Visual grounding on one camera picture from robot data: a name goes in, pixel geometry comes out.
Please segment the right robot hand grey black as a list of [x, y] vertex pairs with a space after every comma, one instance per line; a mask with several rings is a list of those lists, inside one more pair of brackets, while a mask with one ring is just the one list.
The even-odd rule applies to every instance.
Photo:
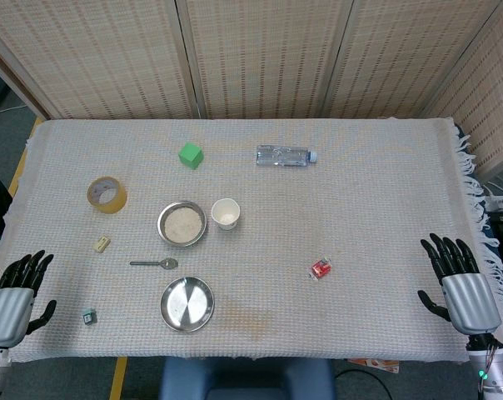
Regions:
[[460, 239], [453, 241], [434, 233], [429, 240], [422, 239], [421, 246], [430, 259], [445, 300], [445, 304], [439, 306], [420, 290], [417, 295], [423, 306], [466, 336], [494, 333], [501, 325], [501, 316], [490, 285], [469, 246]]

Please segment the left robot hand grey black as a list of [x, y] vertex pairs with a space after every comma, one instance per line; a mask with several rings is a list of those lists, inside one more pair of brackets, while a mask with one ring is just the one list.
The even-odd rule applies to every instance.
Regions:
[[31, 319], [35, 298], [54, 256], [43, 250], [11, 263], [0, 277], [0, 349], [16, 347], [26, 336], [44, 327], [55, 313], [51, 300], [43, 314]]

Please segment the metal spoon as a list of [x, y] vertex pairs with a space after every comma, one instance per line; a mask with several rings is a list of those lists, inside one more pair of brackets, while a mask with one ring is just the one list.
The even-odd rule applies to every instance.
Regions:
[[163, 258], [160, 261], [131, 261], [129, 264], [131, 266], [154, 266], [165, 270], [172, 270], [178, 267], [178, 261], [171, 257]]

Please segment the steel bowl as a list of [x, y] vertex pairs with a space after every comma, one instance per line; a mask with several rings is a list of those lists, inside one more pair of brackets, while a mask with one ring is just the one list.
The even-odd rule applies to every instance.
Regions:
[[[202, 220], [202, 230], [197, 235], [197, 237], [194, 238], [193, 240], [191, 240], [190, 242], [186, 242], [186, 243], [172, 242], [166, 237], [166, 235], [164, 233], [164, 222], [171, 211], [173, 211], [176, 208], [183, 208], [183, 207], [192, 208], [200, 215], [201, 220]], [[158, 231], [158, 234], [161, 237], [161, 239], [164, 242], [166, 242], [167, 244], [172, 245], [177, 248], [186, 248], [186, 247], [190, 247], [190, 246], [194, 245], [202, 238], [202, 236], [206, 230], [207, 230], [207, 218], [206, 218], [205, 213], [197, 204], [195, 204], [194, 202], [190, 202], [190, 201], [177, 201], [177, 202], [172, 202], [172, 203], [168, 204], [167, 206], [165, 206], [163, 208], [163, 210], [161, 211], [161, 213], [159, 214], [159, 217], [157, 219], [157, 231]]]

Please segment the flat steel plate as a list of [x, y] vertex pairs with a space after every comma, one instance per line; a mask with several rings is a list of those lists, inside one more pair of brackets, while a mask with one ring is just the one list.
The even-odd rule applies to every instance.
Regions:
[[160, 301], [163, 322], [180, 333], [193, 333], [204, 327], [214, 308], [212, 290], [198, 277], [174, 279], [163, 290]]

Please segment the white paper cup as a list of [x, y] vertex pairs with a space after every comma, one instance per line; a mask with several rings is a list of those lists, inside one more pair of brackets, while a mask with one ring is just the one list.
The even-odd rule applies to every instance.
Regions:
[[212, 205], [211, 215], [213, 221], [221, 230], [229, 231], [237, 226], [241, 216], [241, 209], [234, 199], [222, 198]]

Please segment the orange printed paper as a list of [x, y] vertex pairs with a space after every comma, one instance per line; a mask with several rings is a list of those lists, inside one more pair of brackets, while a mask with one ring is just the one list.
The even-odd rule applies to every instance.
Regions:
[[382, 360], [377, 358], [348, 358], [349, 363], [379, 369], [388, 373], [397, 374], [400, 371], [400, 362], [397, 360]]

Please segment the white woven table cloth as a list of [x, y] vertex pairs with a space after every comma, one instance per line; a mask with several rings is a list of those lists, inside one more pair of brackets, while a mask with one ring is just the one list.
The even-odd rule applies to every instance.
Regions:
[[[192, 170], [186, 143], [204, 159]], [[307, 167], [260, 166], [258, 145], [308, 148]], [[421, 239], [461, 239], [486, 275], [501, 314], [503, 265], [483, 233], [482, 190], [467, 141], [437, 119], [56, 120], [43, 123], [0, 242], [0, 277], [22, 256], [54, 258], [34, 303], [57, 301], [50, 323], [12, 358], [315, 357], [464, 361], [466, 338], [428, 312], [417, 292], [443, 303]], [[87, 200], [90, 184], [116, 178], [126, 205], [113, 214]], [[215, 201], [240, 206], [237, 226], [213, 221]], [[207, 230], [190, 247], [157, 231], [165, 206], [197, 204]], [[93, 250], [111, 239], [103, 253]], [[178, 267], [131, 266], [174, 258]], [[322, 279], [309, 267], [329, 258]], [[162, 320], [168, 283], [196, 277], [212, 290], [211, 319], [195, 332]], [[95, 308], [97, 322], [82, 312]]]

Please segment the red snack packet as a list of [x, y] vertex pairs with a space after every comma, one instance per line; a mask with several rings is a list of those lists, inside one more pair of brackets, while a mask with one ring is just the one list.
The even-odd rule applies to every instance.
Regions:
[[309, 267], [308, 276], [310, 279], [319, 280], [325, 277], [331, 270], [332, 265], [330, 259], [328, 257], [323, 257]]

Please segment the yellow packing tape roll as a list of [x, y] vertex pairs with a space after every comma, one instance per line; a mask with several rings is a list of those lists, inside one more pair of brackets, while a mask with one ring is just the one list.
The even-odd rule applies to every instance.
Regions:
[[125, 187], [114, 177], [100, 177], [87, 190], [87, 200], [100, 213], [119, 212], [127, 202]]

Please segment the clear plastic water bottle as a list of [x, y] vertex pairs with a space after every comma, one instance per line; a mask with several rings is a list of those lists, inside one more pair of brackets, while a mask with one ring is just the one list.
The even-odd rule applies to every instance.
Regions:
[[256, 164], [277, 167], [307, 167], [317, 162], [317, 153], [306, 147], [258, 145]]

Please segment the green cube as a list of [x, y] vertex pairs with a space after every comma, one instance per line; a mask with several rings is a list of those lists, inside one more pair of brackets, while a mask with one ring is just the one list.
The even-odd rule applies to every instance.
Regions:
[[187, 142], [179, 151], [178, 157], [182, 164], [195, 170], [203, 161], [204, 154], [200, 147], [191, 142]]

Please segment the bamboo folding screen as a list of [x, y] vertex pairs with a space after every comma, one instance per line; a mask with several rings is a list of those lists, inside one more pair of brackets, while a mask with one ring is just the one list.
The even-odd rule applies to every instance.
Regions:
[[44, 119], [453, 118], [503, 168], [503, 0], [0, 0]]

